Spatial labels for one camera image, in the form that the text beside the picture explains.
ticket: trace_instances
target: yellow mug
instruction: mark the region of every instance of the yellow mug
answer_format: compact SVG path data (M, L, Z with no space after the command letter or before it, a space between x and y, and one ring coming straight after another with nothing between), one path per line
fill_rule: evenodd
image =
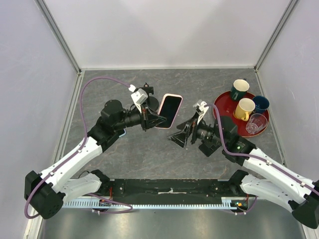
M247 121L249 119L249 115L255 109L255 106L256 105L253 100L249 98L242 98L236 107L235 117L240 120Z

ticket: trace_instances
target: gray floor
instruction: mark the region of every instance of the gray floor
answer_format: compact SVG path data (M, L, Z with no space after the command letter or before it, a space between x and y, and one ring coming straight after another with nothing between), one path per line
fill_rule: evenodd
M165 93L184 97L174 125L194 114L192 105L199 99L214 102L228 91L236 79L246 78L250 92L260 94L252 69L206 70L130 70L90 71L84 82L96 76L113 76L142 86L155 87L161 101ZM102 80L92 83L84 94L84 115L88 127L95 124L106 101L118 99L123 106L132 104L130 92L123 86ZM211 111L206 122L213 122ZM107 152L80 170L100 169L111 178L219 178L228 179L240 167L225 159L221 150L205 157L198 149L199 142L180 148L167 136L175 132L139 126L129 128ZM67 141L68 152L83 137L79 108L76 108ZM281 161L270 126L261 135L251 138L269 156ZM45 221L40 239L303 239L300 224L285 209L259 200L256 208L240 217L217 210L140 210L123 215L98 216L89 211L62 209Z
M166 93L183 96L178 117L171 129L150 129L142 131L140 126L127 129L127 135L120 138L105 153L92 160L80 170L100 169L111 178L218 178L229 179L240 168L229 162L221 149L212 156L203 155L196 144L187 150L167 140L176 132L175 126L194 114L192 105L199 99L207 103L223 92L230 90L236 79L246 78L249 92L258 95L260 89L253 69L191 69L191 70L109 70L86 71L83 85L93 77L112 76L134 84L137 87L145 82L155 88L155 97L161 101ZM84 93L84 116L91 128L104 103L118 99L128 108L132 104L130 92L124 86L108 80L95 81ZM213 123L211 110L205 116L207 123ZM83 124L77 106L65 152L70 151L83 138ZM251 141L276 161L281 161L271 126Z

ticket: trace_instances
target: tray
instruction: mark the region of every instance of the tray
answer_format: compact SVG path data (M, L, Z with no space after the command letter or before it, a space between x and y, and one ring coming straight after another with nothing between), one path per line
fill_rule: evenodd
M223 94L221 94L219 97L217 97L217 99L215 100L214 104L217 106L218 110L219 110L219 114L221 116L229 116L232 118L232 120L234 121L234 123L238 126L238 134L242 137L245 138L249 138L249 137L254 137L257 136L259 134L261 134L262 132L265 131L265 129L267 128L268 124L269 124L269 113L268 110L266 110L265 112L263 112L263 115L267 118L268 124L267 126L260 132L256 133L256 134L250 134L247 132L246 130L246 124L248 121L243 121L240 119L235 118L234 116L234 111L238 105L238 101L233 101L230 96L230 91L224 92ZM249 99L253 99L255 96L249 92L246 93L246 95L244 96L244 98L249 98ZM213 115L216 118L216 112L215 110L213 110Z

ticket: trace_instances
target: black screen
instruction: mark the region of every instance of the black screen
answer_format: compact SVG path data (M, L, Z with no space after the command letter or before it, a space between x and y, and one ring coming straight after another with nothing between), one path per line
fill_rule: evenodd
M167 96L164 99L164 103L161 107L160 116L165 117L167 120L157 125L159 128L169 128L173 124L175 115L177 114L179 105L181 103L181 97Z

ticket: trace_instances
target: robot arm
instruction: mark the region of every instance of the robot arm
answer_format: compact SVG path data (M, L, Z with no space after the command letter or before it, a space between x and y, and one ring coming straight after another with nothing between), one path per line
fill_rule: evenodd
M101 185L110 179L100 170L94 170L87 176L69 181L85 164L105 152L124 133L124 128L141 125L146 131L166 120L157 115L159 104L153 94L153 87L147 84L131 96L135 104L133 110L122 107L118 100L105 103L96 124L73 150L52 166L39 174L31 171L25 178L24 197L44 219L53 217L64 203L88 193L97 192Z
M259 196L276 203L288 211L304 225L317 228L319 224L319 181L313 182L294 173L288 168L277 163L267 156L256 145L237 134L237 126L230 117L221 116L221 127L216 120L214 126L206 125L203 118L203 110L199 101L195 115L188 121L177 126L180 132L172 134L169 139L181 147L186 147L187 140L191 137L194 144L200 139L202 145L199 149L209 157L220 146L222 138L226 150L222 151L231 162L238 163L247 169L253 170L267 179L258 179L245 171L238 170L233 175L236 187L240 187L247 194Z

